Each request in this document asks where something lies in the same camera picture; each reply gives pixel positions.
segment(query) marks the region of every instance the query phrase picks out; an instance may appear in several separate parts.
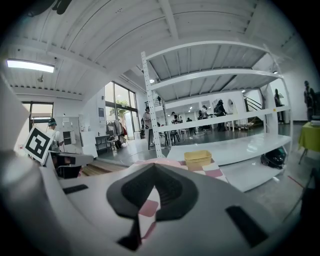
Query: white corrugated ceiling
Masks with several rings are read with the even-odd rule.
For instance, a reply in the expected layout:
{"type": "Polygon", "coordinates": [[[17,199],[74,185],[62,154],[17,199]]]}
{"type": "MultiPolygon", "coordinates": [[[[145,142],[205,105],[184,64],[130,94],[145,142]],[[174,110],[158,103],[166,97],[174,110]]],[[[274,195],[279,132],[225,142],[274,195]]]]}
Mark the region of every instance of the white corrugated ceiling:
{"type": "MultiPolygon", "coordinates": [[[[184,43],[229,39],[264,42],[281,53],[295,38],[295,29],[273,6],[262,15],[263,5],[262,0],[72,0],[64,14],[50,7],[21,17],[7,37],[8,47],[1,49],[3,59],[52,64],[54,73],[5,65],[3,73],[19,93],[32,89],[88,99],[139,65],[142,51],[149,55],[184,43]]],[[[170,66],[176,58],[169,58],[170,66]]],[[[192,53],[191,60],[190,69],[197,70],[202,54],[192,53]]],[[[211,61],[206,56],[204,65],[211,61]]]]}

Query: yellow basket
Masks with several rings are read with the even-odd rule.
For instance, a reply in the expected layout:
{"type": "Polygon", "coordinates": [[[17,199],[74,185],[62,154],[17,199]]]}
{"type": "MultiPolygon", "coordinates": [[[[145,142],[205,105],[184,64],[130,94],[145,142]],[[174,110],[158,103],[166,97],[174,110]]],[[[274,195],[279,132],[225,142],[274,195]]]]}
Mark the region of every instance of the yellow basket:
{"type": "Polygon", "coordinates": [[[188,167],[207,166],[211,164],[212,154],[208,150],[185,152],[184,160],[188,167]]]}

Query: ceiling light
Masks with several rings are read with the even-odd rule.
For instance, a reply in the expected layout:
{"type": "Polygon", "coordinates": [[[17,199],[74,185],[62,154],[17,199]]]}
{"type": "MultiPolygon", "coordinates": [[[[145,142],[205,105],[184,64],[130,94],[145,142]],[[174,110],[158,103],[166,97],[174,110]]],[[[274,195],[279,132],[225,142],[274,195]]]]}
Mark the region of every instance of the ceiling light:
{"type": "Polygon", "coordinates": [[[50,119],[50,116],[43,116],[43,117],[32,117],[34,120],[45,120],[45,119],[50,119]]]}
{"type": "Polygon", "coordinates": [[[38,71],[44,71],[44,72],[50,72],[50,73],[53,73],[55,70],[55,66],[53,65],[47,65],[47,64],[25,61],[20,59],[8,59],[6,63],[9,68],[38,70],[38,71]]]}

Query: staircase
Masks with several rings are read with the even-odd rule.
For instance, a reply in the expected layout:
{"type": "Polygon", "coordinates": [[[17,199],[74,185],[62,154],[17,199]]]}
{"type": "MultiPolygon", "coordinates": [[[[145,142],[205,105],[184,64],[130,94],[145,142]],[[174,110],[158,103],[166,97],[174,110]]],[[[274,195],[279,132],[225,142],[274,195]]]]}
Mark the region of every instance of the staircase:
{"type": "MultiPolygon", "coordinates": [[[[245,95],[243,95],[243,97],[244,97],[245,109],[247,112],[257,111],[262,109],[262,105],[259,102],[245,95]]],[[[264,122],[258,116],[249,117],[247,120],[248,120],[248,123],[253,123],[253,127],[260,127],[264,125],[264,122]]]]}

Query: shelf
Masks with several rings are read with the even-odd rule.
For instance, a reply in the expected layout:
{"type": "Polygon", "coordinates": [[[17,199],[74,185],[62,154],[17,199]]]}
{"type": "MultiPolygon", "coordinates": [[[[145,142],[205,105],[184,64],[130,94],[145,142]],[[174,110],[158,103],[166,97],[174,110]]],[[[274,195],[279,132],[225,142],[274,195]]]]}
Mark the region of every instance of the shelf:
{"type": "Polygon", "coordinates": [[[234,41],[200,41],[177,45],[146,57],[160,80],[198,71],[252,69],[266,49],[234,41]]]}
{"type": "Polygon", "coordinates": [[[255,45],[252,45],[252,44],[248,44],[248,43],[243,43],[243,42],[235,42],[235,41],[223,41],[223,40],[215,40],[215,41],[199,41],[199,42],[191,42],[191,43],[185,43],[185,44],[180,44],[180,45],[177,45],[177,46],[174,46],[174,47],[170,47],[170,48],[167,48],[165,50],[161,50],[161,51],[158,51],[154,54],[151,54],[149,56],[146,56],[146,59],[148,61],[156,58],[156,57],[159,57],[159,56],[162,56],[164,54],[172,54],[172,52],[176,52],[176,51],[179,51],[179,50],[183,50],[183,49],[186,49],[186,48],[200,48],[200,47],[210,47],[210,46],[236,46],[236,47],[244,47],[244,48],[249,48],[249,49],[253,49],[253,50],[258,50],[260,51],[261,53],[265,53],[266,52],[266,49],[262,48],[262,47],[259,47],[259,46],[255,46],[255,45]]]}
{"type": "Polygon", "coordinates": [[[289,136],[260,133],[253,136],[218,142],[173,146],[167,158],[176,161],[184,161],[185,152],[208,150],[211,152],[213,160],[221,167],[222,165],[258,157],[281,147],[290,141],[291,137],[289,136]]]}
{"type": "Polygon", "coordinates": [[[279,78],[283,76],[252,69],[223,68],[188,73],[156,83],[150,88],[164,101],[171,101],[192,95],[260,88],[279,78]]]}
{"type": "Polygon", "coordinates": [[[219,123],[225,123],[240,119],[247,119],[252,117],[258,117],[263,115],[268,115],[276,112],[286,111],[289,110],[289,106],[279,106],[276,108],[267,108],[267,109],[260,109],[255,111],[249,111],[244,113],[238,113],[238,114],[229,114],[219,117],[213,117],[203,120],[196,120],[192,122],[183,122],[183,123],[177,123],[177,124],[169,124],[165,126],[158,127],[158,132],[167,132],[172,130],[180,130],[180,129],[187,129],[192,127],[199,127],[199,126],[208,126],[208,125],[214,125],[219,123]]]}
{"type": "Polygon", "coordinates": [[[238,190],[245,192],[269,181],[284,169],[271,168],[261,163],[260,156],[220,166],[228,182],[238,190]]]}

